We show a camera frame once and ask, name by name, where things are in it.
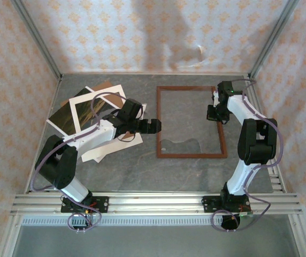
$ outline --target brown wooden frame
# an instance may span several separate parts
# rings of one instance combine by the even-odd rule
[[[161,120],[161,106],[160,106],[160,98],[161,91],[206,91],[211,90],[212,92],[215,90],[215,87],[199,87],[199,86],[162,86],[157,87],[157,118]],[[161,132],[157,134],[157,157],[158,158],[227,158],[227,146],[226,141],[224,139],[223,127],[221,122],[217,122],[217,130],[219,136],[219,142],[221,147],[220,154],[163,154],[162,153],[162,145],[161,145]]]

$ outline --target wall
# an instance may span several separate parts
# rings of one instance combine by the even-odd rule
[[[306,1],[298,3],[257,79],[264,111],[285,138],[287,187],[299,193],[306,215]]]
[[[56,79],[8,0],[0,1],[0,241],[23,193]]]
[[[286,2],[24,0],[61,73],[247,73]]]

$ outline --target floral wallpaper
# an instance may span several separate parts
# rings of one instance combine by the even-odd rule
[[[300,195],[306,216],[306,0],[299,1],[257,80],[264,111],[284,135],[287,188]]]
[[[0,0],[0,241],[23,193],[56,79],[8,0]]]
[[[247,73],[286,2],[24,0],[61,73]]]

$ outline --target patterned wallpaper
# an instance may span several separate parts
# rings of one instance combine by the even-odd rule
[[[298,3],[257,79],[265,113],[285,138],[287,187],[299,193],[306,215],[306,0]]]
[[[247,73],[286,2],[24,0],[61,73]]]
[[[56,79],[9,0],[0,0],[0,241],[23,193]]]

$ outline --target gray stone floor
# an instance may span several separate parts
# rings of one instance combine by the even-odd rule
[[[157,86],[216,86],[222,80],[233,80],[238,76],[213,75],[137,75],[137,74],[71,74],[63,77],[60,89],[53,104],[52,113],[60,108],[63,100],[74,96],[82,88],[98,85],[109,80],[113,85],[121,84],[127,97],[147,103],[145,118],[156,117]],[[242,89],[244,82],[235,82],[235,89]],[[186,124],[175,133],[167,133],[166,146],[177,151],[205,153],[218,149],[218,134],[215,126],[205,120],[206,106],[211,103],[207,95],[193,98],[195,104],[175,94],[171,106],[164,106],[164,117],[183,117]],[[181,119],[168,119],[168,124]],[[218,193],[224,183],[230,179],[238,163],[237,143],[241,125],[234,116],[224,126],[224,135],[228,149],[225,159],[168,159],[156,157],[156,135],[142,135],[143,143],[125,150],[107,155],[99,164],[95,161],[82,163],[78,161],[76,176],[92,191],[208,191]],[[42,144],[47,137],[57,134],[50,125],[45,129]],[[47,182],[38,176],[36,185],[43,186]],[[249,188],[253,193],[272,192],[267,170],[261,170]]]

